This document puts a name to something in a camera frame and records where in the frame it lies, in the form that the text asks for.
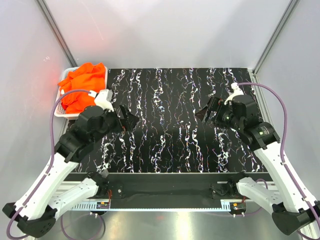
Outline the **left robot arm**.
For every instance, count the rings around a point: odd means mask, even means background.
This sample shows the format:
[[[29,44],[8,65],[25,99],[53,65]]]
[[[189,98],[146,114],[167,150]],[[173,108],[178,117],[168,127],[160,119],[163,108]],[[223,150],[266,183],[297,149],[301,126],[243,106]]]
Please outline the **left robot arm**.
[[[92,105],[79,114],[77,121],[54,146],[54,155],[32,187],[16,202],[6,203],[3,213],[25,236],[40,238],[72,207],[88,198],[103,198],[108,193],[108,180],[92,172],[78,185],[59,196],[54,193],[95,144],[109,133],[132,131],[139,118],[125,105],[120,105],[123,118],[110,109]]]

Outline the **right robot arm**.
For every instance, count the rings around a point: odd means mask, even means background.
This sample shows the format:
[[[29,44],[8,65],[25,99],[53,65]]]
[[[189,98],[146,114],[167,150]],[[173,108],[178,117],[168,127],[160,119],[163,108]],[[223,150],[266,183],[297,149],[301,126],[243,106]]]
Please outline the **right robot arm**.
[[[277,228],[289,236],[320,217],[320,202],[306,188],[281,149],[280,137],[268,122],[259,120],[259,108],[250,95],[211,97],[195,113],[202,122],[236,130],[241,141],[266,167],[279,194],[256,183],[244,173],[229,181],[228,195],[245,196],[265,209]]]

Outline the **orange t-shirt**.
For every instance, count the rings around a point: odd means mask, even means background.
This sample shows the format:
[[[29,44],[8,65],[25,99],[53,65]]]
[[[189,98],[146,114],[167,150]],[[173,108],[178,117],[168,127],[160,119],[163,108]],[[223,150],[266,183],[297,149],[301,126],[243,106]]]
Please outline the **orange t-shirt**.
[[[59,90],[69,92],[72,90],[95,91],[96,93],[106,88],[106,68],[103,63],[96,65],[91,62],[84,63],[76,70],[67,73],[67,76],[58,83]],[[61,100],[61,105],[66,114],[79,114],[86,107],[94,106],[94,98],[85,92],[74,92]]]

